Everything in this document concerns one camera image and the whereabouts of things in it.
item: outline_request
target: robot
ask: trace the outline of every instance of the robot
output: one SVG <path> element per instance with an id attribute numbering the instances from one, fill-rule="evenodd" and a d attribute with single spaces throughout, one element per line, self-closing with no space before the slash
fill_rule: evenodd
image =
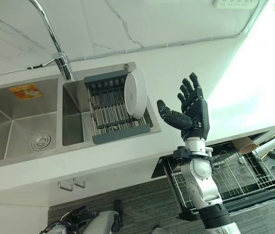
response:
<path id="1" fill-rule="evenodd" d="M 185 146 L 174 151 L 193 205 L 199 212 L 207 234 L 240 234 L 223 205 L 218 188 L 212 179 L 212 148 L 205 146 L 210 129 L 208 105 L 195 73 L 184 79 L 177 95 L 181 111 L 170 110 L 162 100 L 157 101 L 160 117 L 170 126 L 181 130 Z"/>
<path id="2" fill-rule="evenodd" d="M 181 111 L 170 110 L 162 100 L 157 101 L 160 117 L 170 126 L 181 130 L 185 146 L 174 151 L 174 160 L 178 162 L 191 200 L 199 212 L 207 234 L 240 234 L 212 179 L 212 148 L 205 146 L 209 126 L 208 105 L 195 73 L 190 81 L 184 79 L 177 95 L 181 101 Z M 110 234 L 122 227 L 122 202 L 116 200 L 114 211 L 88 211 L 85 206 L 65 214 L 61 221 L 50 224 L 42 233 L 78 234 L 79 228 L 86 226 L 83 234 Z M 152 234 L 170 234 L 169 231 L 155 227 Z"/>

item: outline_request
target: orange sticker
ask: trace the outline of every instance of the orange sticker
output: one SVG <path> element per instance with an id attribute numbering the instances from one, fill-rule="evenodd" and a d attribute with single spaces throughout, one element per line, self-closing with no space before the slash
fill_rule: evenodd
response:
<path id="1" fill-rule="evenodd" d="M 16 87 L 9 88 L 18 100 L 23 101 L 42 96 L 42 93 L 34 84 L 24 84 Z"/>

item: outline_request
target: power outlet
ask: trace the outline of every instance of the power outlet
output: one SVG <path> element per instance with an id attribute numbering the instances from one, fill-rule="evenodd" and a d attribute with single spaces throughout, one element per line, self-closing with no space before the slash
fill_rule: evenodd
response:
<path id="1" fill-rule="evenodd" d="M 215 0 L 218 9 L 253 9 L 259 0 Z"/>

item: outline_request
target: metal handle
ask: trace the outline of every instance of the metal handle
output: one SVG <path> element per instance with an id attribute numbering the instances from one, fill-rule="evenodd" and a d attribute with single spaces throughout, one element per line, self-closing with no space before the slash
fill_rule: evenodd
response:
<path id="1" fill-rule="evenodd" d="M 85 181 L 83 181 L 83 184 L 81 184 L 81 183 L 77 182 L 76 178 L 74 177 L 73 178 L 73 184 L 80 187 L 80 188 L 85 189 Z"/>
<path id="2" fill-rule="evenodd" d="M 63 187 L 63 186 L 60 184 L 60 181 L 59 181 L 59 182 L 58 182 L 58 186 L 59 186 L 60 189 L 64 189 L 64 190 L 70 191 L 70 192 L 72 192 L 73 189 L 74 189 L 74 184 L 73 184 L 73 183 L 71 184 L 71 188 L 66 188 L 66 187 Z"/>

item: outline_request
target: dishwasher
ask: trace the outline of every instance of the dishwasher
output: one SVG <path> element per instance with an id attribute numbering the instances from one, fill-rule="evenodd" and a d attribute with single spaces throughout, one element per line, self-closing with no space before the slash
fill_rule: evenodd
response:
<path id="1" fill-rule="evenodd" d="M 213 148 L 212 178 L 230 214 L 275 200 L 275 177 L 255 151 L 240 154 L 230 141 Z M 200 219 L 188 194 L 185 178 L 173 155 L 159 158 L 152 178 L 166 175 L 179 208 L 179 218 Z"/>

